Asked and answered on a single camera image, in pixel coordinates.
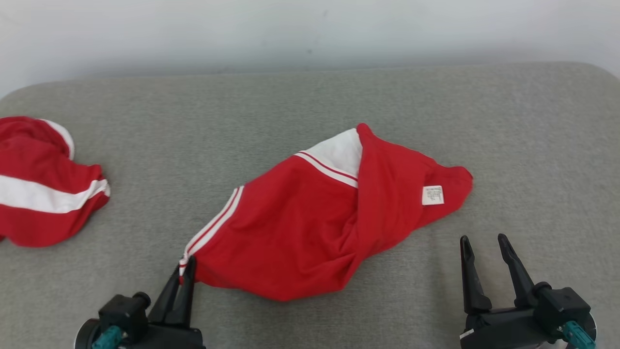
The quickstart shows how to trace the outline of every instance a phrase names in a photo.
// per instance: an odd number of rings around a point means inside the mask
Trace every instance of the folded fabric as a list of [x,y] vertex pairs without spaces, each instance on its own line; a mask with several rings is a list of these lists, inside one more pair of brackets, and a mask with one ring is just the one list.
[[26,116],[0,119],[0,239],[26,247],[59,243],[108,202],[99,165],[74,163],[62,126]]
[[360,263],[459,209],[472,188],[365,124],[295,154],[240,186],[180,261],[197,281],[287,301],[339,291]]

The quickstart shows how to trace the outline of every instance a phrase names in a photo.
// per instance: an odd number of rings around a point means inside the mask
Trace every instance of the clothing tag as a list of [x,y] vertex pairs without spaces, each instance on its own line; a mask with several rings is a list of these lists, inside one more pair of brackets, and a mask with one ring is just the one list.
[[443,188],[441,186],[422,188],[422,206],[441,205],[443,203]]

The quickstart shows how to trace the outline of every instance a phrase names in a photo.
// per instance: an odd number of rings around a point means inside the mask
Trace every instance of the gray table surface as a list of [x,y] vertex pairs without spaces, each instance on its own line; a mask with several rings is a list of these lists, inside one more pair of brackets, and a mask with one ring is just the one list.
[[512,305],[505,233],[534,282],[573,287],[601,348],[620,322],[620,82],[579,63],[47,83],[0,116],[64,125],[112,198],[74,238],[0,242],[0,348],[69,348],[116,293],[159,293],[187,241],[231,190],[359,122],[446,166],[474,190],[460,211],[362,264],[347,288],[289,303],[199,284],[209,348],[458,348],[459,237],[485,292]]

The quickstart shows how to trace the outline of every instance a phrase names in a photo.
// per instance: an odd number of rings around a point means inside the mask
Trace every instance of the teal connector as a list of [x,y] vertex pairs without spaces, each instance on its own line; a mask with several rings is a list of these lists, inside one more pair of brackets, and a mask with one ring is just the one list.
[[92,344],[92,349],[117,349],[122,340],[123,331],[116,326],[110,326]]
[[562,326],[564,337],[577,349],[595,349],[596,344],[590,336],[574,321],[568,321]]

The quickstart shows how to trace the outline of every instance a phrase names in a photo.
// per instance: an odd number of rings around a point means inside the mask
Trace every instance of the white wall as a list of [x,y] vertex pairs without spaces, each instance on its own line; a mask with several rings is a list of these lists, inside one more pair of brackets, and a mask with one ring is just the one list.
[[619,0],[0,0],[0,97],[80,76],[578,60]]

